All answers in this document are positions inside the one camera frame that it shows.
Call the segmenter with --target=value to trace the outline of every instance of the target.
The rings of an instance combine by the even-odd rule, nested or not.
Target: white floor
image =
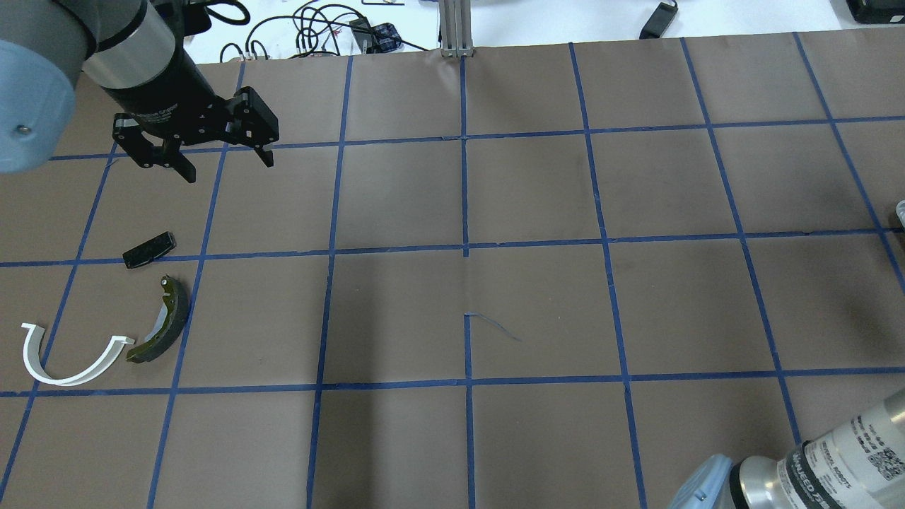
[[[438,47],[436,2],[395,0],[403,5],[362,5],[361,0],[333,0],[367,16],[371,24],[390,22],[400,36],[426,48]],[[235,42],[244,47],[252,26],[273,15],[291,14],[303,0],[244,0],[252,24],[214,27],[186,42],[198,63],[218,62],[220,49]],[[314,5],[331,2],[319,0]],[[659,0],[472,0],[472,30],[476,46],[512,46],[636,39]],[[680,0],[679,13],[664,36],[707,36],[811,32],[888,25],[854,22],[845,0]],[[220,12],[233,15],[230,7]],[[291,20],[269,22],[255,32],[273,58],[296,53]],[[340,35],[340,51],[357,53],[348,29]],[[225,59],[237,56],[230,50]]]

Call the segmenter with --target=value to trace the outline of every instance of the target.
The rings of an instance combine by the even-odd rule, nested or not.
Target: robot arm
[[[5,0],[0,19],[0,171],[42,164],[74,107],[80,70],[125,111],[113,138],[144,168],[195,167],[183,145],[212,140],[254,149],[273,166],[276,116],[251,87],[217,96],[183,48],[210,28],[197,0]],[[162,139],[155,146],[145,134]]]

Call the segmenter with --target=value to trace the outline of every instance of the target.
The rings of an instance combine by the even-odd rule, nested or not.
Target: white plastic arc
[[[66,379],[53,379],[41,366],[40,349],[41,339],[44,337],[44,328],[38,327],[33,323],[23,323],[22,328],[28,330],[28,334],[25,336],[25,345],[22,347],[22,360],[25,362],[25,368],[32,374],[34,379],[60,387],[81,385],[97,378],[98,375],[113,364],[126,345],[135,344],[135,340],[126,336],[111,336],[107,349],[85,371]]]

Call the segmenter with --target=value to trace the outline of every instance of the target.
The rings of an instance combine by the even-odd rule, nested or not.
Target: black box
[[[847,0],[858,23],[905,23],[905,0]]]

